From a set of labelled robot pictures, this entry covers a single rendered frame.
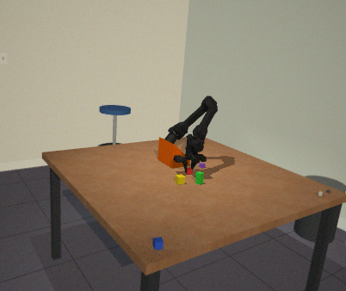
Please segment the small blue block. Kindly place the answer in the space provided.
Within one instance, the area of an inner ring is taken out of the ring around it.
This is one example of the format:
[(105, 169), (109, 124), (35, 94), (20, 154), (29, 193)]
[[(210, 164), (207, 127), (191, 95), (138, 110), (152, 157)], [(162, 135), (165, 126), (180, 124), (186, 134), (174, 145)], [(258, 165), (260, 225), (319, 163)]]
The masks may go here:
[(155, 251), (162, 250), (164, 248), (164, 241), (162, 237), (153, 238), (153, 247)]

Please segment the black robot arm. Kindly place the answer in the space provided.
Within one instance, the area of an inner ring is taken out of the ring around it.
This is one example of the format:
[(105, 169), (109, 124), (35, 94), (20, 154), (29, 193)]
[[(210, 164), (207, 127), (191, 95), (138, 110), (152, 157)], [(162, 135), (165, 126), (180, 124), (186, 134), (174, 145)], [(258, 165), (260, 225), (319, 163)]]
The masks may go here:
[(187, 135), (187, 147), (192, 148), (195, 152), (190, 151), (188, 154), (188, 158), (190, 158), (191, 162), (199, 163), (203, 160), (203, 154), (198, 154), (204, 148), (204, 140), (207, 135), (207, 128), (214, 117), (215, 113), (217, 113), (218, 107), (217, 102), (211, 96), (206, 96), (201, 103), (201, 106), (196, 109), (196, 111), (188, 117), (183, 122), (178, 122), (175, 126), (169, 128), (169, 134), (166, 136), (165, 140), (174, 144), (176, 140), (180, 140), (187, 132), (188, 128), (197, 121), (204, 113), (206, 113), (199, 125), (197, 125), (193, 130), (193, 135)]

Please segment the yellow cube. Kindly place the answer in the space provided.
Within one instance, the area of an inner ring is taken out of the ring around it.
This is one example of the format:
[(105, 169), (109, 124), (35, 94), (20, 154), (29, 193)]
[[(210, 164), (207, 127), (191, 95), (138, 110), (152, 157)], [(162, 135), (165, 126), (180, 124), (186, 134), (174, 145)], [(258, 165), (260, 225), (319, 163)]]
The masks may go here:
[(179, 184), (185, 184), (185, 176), (183, 174), (176, 175), (175, 183)]

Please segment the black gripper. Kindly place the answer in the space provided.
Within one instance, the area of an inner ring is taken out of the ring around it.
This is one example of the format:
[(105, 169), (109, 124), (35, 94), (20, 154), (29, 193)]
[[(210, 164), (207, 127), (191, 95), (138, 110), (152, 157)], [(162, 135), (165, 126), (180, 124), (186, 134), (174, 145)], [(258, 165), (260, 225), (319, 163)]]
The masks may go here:
[[(181, 155), (175, 155), (174, 156), (174, 160), (177, 162), (177, 163), (183, 163), (183, 166), (184, 166), (184, 169), (185, 169), (185, 172), (187, 172), (187, 165), (188, 165), (188, 162), (187, 160), (190, 160), (190, 158), (188, 158), (188, 154), (190, 151), (192, 152), (195, 152), (195, 150), (193, 150), (192, 148), (188, 148), (188, 147), (185, 147), (186, 149), (186, 154), (185, 154), (185, 157), (182, 157)], [(206, 162), (207, 161), (207, 158), (203, 155), (203, 160), (201, 162)], [(193, 171), (194, 167), (197, 165), (198, 163), (192, 163), (191, 162), (191, 169)]]

